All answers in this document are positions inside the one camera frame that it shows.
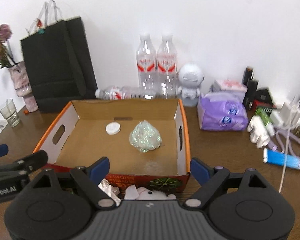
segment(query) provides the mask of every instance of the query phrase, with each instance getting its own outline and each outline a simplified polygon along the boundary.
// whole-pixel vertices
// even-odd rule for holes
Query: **black paper bag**
[[[97,84],[80,17],[61,20],[21,40],[33,95],[42,112],[95,98]]]

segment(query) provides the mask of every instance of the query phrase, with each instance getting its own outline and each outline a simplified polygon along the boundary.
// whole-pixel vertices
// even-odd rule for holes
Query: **triangular cutout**
[[[33,188],[39,188],[39,187],[51,187],[51,182],[48,175],[43,175],[39,179],[39,181],[34,185]]]
[[[266,188],[266,185],[259,179],[257,175],[252,175],[249,182],[249,187]]]

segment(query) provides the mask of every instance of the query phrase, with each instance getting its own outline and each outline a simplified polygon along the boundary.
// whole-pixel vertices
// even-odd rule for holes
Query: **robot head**
[[[197,88],[202,83],[204,75],[196,64],[186,63],[178,71],[178,79],[184,87]]]

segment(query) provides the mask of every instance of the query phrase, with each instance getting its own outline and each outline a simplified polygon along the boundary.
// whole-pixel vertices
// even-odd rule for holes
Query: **white robot speaker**
[[[200,96],[200,85],[204,80],[202,70],[194,63],[184,64],[177,73],[178,94],[185,106],[195,106]]]

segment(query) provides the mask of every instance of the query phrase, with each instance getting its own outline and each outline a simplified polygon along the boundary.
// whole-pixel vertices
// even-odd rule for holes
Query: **blue tube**
[[[272,151],[267,148],[264,148],[263,150],[264,163],[271,163],[283,166],[284,156],[285,154],[283,153]],[[300,170],[300,158],[293,155],[287,155],[287,167]]]

